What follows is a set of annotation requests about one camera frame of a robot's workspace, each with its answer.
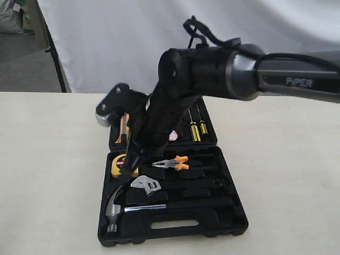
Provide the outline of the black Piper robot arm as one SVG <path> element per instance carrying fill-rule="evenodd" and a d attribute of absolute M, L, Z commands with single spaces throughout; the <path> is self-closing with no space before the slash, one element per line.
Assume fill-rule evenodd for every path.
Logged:
<path fill-rule="evenodd" d="M 198 97 L 252 101 L 263 92 L 338 103 L 339 60 L 323 54 L 266 54 L 252 44 L 167 50 L 153 92 L 129 106 L 131 134 L 122 173 L 133 173 L 162 151 Z"/>

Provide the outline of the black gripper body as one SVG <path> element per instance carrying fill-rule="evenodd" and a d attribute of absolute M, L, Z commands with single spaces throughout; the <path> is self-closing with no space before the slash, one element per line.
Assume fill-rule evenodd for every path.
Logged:
<path fill-rule="evenodd" d="M 174 96 L 169 92 L 154 91 L 150 94 L 142 107 L 143 121 L 135 130 L 135 142 L 149 150 L 149 158 L 161 153 L 169 134 L 196 99 L 192 93 Z"/>

